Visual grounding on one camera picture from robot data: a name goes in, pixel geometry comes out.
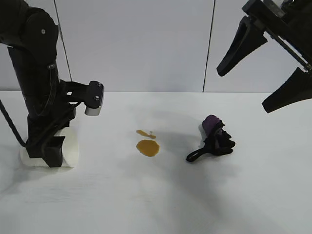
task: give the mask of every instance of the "white cylinder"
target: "white cylinder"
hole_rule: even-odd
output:
[[[59,130],[55,137],[65,137],[62,144],[63,164],[62,167],[74,168],[79,162],[79,145],[76,133],[70,127]],[[23,164],[30,167],[48,167],[42,158],[29,158],[26,148],[21,148],[20,158]]]

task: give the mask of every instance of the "cable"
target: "cable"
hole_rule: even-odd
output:
[[[78,102],[76,103],[75,105],[71,106],[71,108],[69,108],[67,111],[65,111],[59,118],[56,118],[55,120],[53,120],[39,135],[38,137],[36,137],[35,141],[33,142],[27,142],[25,143],[23,141],[23,139],[21,138],[18,130],[16,129],[13,121],[11,120],[8,112],[6,111],[2,101],[0,100],[0,110],[5,118],[5,120],[7,121],[7,123],[9,124],[12,132],[14,133],[14,136],[16,137],[16,139],[18,140],[19,144],[24,147],[24,148],[29,148],[29,147],[32,147],[34,145],[36,145],[40,140],[41,138],[49,131],[51,130],[53,127],[54,127],[54,124],[58,121],[60,121],[67,113],[71,112],[73,109],[75,109],[76,107],[78,107],[79,105],[81,104],[81,102]]]
[[[25,142],[23,141],[23,139],[20,137],[19,132],[17,131],[17,129],[16,129],[16,127],[15,127],[13,121],[11,120],[11,118],[10,118],[8,112],[6,111],[6,109],[5,109],[5,107],[4,107],[4,105],[3,105],[3,103],[2,103],[1,100],[0,100],[0,110],[1,110],[1,112],[2,112],[2,114],[3,114],[3,116],[4,116],[4,118],[5,118],[5,120],[8,122],[8,124],[9,124],[9,126],[10,126],[12,132],[14,133],[14,135],[15,135],[16,139],[18,140],[18,142],[20,143],[20,145],[21,145],[22,147],[26,147],[26,143],[25,143]]]

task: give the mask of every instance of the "purple cap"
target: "purple cap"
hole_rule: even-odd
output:
[[[206,136],[209,136],[211,130],[215,127],[217,123],[220,122],[220,119],[217,116],[209,115],[204,121],[203,121],[203,129],[205,131]]]

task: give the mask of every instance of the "spill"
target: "spill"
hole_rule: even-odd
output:
[[[147,157],[154,157],[159,152],[159,145],[154,140],[142,140],[136,148]]]
[[[143,137],[149,137],[150,139],[155,139],[156,136],[152,135],[153,132],[150,132],[150,134],[146,133],[143,130],[137,130],[136,133],[140,134]]]

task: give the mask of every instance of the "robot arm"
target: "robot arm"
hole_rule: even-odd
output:
[[[265,44],[267,32],[304,68],[292,76],[263,103],[269,113],[292,103],[312,98],[312,2],[284,0],[281,8],[273,0],[249,0],[245,16],[223,61],[217,68],[226,75],[248,54]]]
[[[49,167],[63,163],[64,137],[55,136],[56,132],[69,126],[82,102],[87,115],[98,115],[104,92],[97,81],[84,85],[59,79],[58,35],[58,26],[44,10],[30,7],[24,0],[0,1],[0,43],[8,45],[28,110],[26,143],[21,141],[2,103],[0,108],[29,157],[42,158]]]

